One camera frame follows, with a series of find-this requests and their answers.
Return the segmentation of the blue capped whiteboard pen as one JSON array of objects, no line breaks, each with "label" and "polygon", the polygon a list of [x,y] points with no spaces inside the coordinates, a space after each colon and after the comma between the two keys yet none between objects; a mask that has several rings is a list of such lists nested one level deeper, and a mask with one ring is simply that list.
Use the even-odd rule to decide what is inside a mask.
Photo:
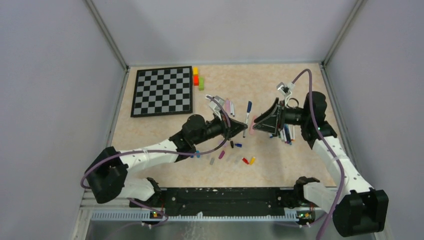
[{"label": "blue capped whiteboard pen", "polygon": [[245,116],[245,121],[244,121],[244,123],[247,125],[247,127],[243,130],[243,134],[242,134],[243,138],[245,138],[246,134],[247,134],[249,115],[250,115],[250,112],[251,112],[251,109],[252,109],[252,105],[253,105],[253,103],[249,100],[247,102],[246,116]]}]

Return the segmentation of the magenta pen cap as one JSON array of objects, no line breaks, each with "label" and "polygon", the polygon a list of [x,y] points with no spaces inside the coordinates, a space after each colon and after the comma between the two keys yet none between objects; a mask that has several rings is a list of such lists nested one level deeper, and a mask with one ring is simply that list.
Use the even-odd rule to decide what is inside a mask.
[{"label": "magenta pen cap", "polygon": [[221,153],[219,154],[218,158],[219,159],[222,159],[224,155],[225,155],[225,151],[222,150]]}]

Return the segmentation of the red black pen cap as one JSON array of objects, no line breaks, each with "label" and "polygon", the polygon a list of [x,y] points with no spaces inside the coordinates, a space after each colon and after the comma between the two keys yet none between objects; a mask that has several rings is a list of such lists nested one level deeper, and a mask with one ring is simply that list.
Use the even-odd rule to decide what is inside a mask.
[{"label": "red black pen cap", "polygon": [[246,159],[246,158],[242,158],[242,161],[245,163],[245,164],[247,164],[247,165],[249,165],[250,163],[249,163],[249,161]]}]

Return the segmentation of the yellow pen cap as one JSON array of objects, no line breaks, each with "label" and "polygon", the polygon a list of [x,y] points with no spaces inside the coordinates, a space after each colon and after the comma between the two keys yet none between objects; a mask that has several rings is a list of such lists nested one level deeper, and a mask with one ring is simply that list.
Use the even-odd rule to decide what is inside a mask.
[{"label": "yellow pen cap", "polygon": [[249,161],[249,165],[253,165],[255,161],[256,161],[256,157],[252,157]]}]

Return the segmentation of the pink highlighter marker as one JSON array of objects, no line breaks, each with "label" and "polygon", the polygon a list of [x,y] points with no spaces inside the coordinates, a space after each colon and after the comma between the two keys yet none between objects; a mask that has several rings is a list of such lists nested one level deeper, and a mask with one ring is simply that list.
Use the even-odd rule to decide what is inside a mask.
[{"label": "pink highlighter marker", "polygon": [[250,134],[250,135],[254,135],[254,134],[255,134],[254,125],[255,125],[255,119],[256,119],[256,118],[257,118],[257,116],[256,116],[256,115],[254,115],[254,116],[252,117],[251,122],[250,122],[250,127],[249,127],[249,134]]}]

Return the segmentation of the pink marker cap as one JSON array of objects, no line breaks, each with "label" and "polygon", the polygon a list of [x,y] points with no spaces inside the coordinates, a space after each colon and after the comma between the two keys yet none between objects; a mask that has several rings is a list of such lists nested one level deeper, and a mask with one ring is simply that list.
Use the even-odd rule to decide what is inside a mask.
[{"label": "pink marker cap", "polygon": [[228,144],[229,144],[229,142],[228,142],[228,141],[223,142],[221,147],[222,147],[222,148],[225,148]]}]

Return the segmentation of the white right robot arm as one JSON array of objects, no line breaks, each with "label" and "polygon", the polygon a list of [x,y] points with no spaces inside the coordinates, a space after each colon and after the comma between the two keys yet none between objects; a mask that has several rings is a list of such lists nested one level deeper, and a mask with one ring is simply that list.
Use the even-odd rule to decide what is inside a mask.
[{"label": "white right robot arm", "polygon": [[358,172],[326,121],[326,109],[326,96],[318,91],[307,93],[303,107],[286,107],[284,101],[276,98],[252,127],[277,136],[285,125],[300,126],[301,136],[337,184],[337,191],[332,192],[315,178],[300,177],[293,192],[297,205],[312,202],[320,207],[342,237],[381,232],[385,228],[389,197]]}]

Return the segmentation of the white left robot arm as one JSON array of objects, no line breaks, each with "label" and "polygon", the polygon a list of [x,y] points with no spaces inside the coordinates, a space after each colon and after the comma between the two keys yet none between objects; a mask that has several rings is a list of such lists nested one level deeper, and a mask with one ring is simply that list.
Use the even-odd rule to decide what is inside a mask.
[{"label": "white left robot arm", "polygon": [[180,162],[197,155],[196,145],[217,136],[227,141],[248,128],[248,125],[225,116],[205,120],[191,115],[181,130],[168,139],[133,150],[106,147],[84,173],[83,179],[98,204],[117,197],[132,198],[154,207],[160,202],[160,188],[150,177],[131,180],[129,175],[156,165]]}]

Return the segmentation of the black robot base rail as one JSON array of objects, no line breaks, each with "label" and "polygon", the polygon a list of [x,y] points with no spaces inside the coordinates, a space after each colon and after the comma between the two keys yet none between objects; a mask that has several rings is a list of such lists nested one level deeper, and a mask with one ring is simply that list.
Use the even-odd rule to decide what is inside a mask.
[{"label": "black robot base rail", "polygon": [[315,218],[318,210],[291,187],[169,187],[143,204],[172,217],[279,217],[296,210],[296,218]]}]

